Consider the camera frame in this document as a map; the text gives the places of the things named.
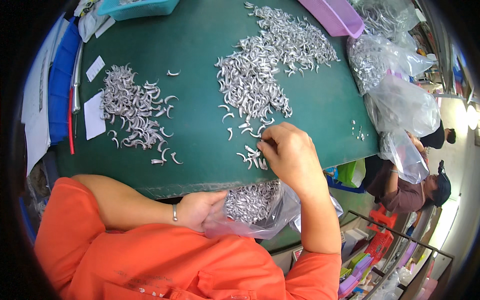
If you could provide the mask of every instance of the worker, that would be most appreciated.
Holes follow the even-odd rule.
[[[312,139],[288,123],[262,139],[271,169],[301,199],[304,249],[286,277],[253,239],[202,233],[227,191],[191,193],[174,206],[76,175],[56,181],[35,243],[55,290],[89,300],[337,299],[340,228]]]
[[[418,138],[408,132],[411,141],[426,163],[425,148]],[[398,169],[390,160],[371,156],[365,159],[365,190],[375,196],[375,203],[394,213],[416,212],[429,205],[437,207],[450,197],[451,184],[444,161],[438,166],[438,175],[429,175],[421,183],[412,184],[398,177]]]
[[[432,147],[435,149],[442,148],[445,141],[454,144],[456,142],[456,132],[453,128],[444,130],[442,120],[440,120],[440,127],[438,127],[434,133],[420,138],[420,142],[424,147]]]

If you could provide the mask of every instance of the red handle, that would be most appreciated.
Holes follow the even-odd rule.
[[[68,140],[70,142],[70,154],[75,154],[73,148],[73,130],[72,130],[72,100],[73,100],[73,88],[70,89],[70,96],[68,100]]]

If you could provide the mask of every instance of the black shirt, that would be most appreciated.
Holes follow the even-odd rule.
[[[423,144],[424,147],[432,147],[435,149],[442,148],[445,142],[445,130],[442,120],[440,120],[440,127],[438,127],[437,131],[427,136],[421,137],[420,142]]]

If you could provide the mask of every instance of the orange shirt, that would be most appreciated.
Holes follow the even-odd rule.
[[[107,233],[93,194],[60,178],[35,252],[64,299],[337,299],[339,255],[310,253],[286,278],[251,239],[149,224]]]

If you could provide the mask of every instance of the white card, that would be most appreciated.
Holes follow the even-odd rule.
[[[102,120],[103,109],[100,108],[102,103],[102,93],[99,92],[90,100],[84,103],[84,115],[85,115],[85,132],[87,141],[101,135],[107,128],[105,126],[105,120]]]
[[[96,77],[100,70],[103,69],[103,67],[105,67],[105,62],[99,55],[86,72],[88,81],[92,82],[92,80]]]

